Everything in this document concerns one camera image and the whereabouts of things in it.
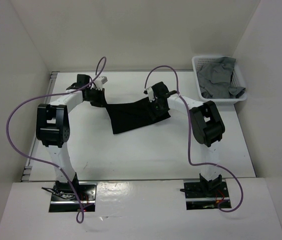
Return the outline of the black skirt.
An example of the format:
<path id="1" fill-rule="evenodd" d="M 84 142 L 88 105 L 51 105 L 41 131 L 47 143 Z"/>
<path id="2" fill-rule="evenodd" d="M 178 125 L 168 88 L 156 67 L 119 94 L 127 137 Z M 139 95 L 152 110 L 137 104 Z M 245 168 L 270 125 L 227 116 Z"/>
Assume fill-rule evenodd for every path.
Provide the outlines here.
<path id="1" fill-rule="evenodd" d="M 150 126 L 171 117 L 168 111 L 161 116 L 154 116 L 147 98 L 130 103 L 107 104 L 105 108 L 114 135 Z"/>

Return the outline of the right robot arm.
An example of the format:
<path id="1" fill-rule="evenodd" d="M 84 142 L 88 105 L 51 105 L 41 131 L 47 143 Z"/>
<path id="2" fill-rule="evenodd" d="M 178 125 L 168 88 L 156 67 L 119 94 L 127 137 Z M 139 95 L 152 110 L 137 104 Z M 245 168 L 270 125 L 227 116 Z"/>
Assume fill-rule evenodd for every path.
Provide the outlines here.
<path id="1" fill-rule="evenodd" d="M 188 162 L 193 167 L 202 166 L 199 174 L 200 192 L 210 197 L 221 185 L 222 176 L 217 172 L 218 143 L 223 137 L 225 126 L 213 101 L 201 102 L 182 96 L 176 90 L 169 91 L 163 82 L 144 90 L 155 117 L 169 110 L 176 110 L 188 117 Z M 201 147 L 202 161 L 191 161 L 191 138 Z"/>

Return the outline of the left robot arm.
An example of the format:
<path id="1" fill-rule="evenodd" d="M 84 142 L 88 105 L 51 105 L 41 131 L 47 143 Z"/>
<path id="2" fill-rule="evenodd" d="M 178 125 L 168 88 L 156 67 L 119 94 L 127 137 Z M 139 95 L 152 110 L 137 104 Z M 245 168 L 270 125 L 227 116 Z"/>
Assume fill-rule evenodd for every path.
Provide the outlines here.
<path id="1" fill-rule="evenodd" d="M 96 107 L 104 106 L 104 88 L 107 77 L 95 80 L 78 74 L 77 80 L 66 89 L 64 95 L 48 104 L 37 107 L 36 138 L 46 147 L 56 174 L 55 194 L 63 194 L 69 200 L 80 195 L 77 173 L 72 167 L 67 142 L 70 137 L 69 113 L 83 102 Z"/>

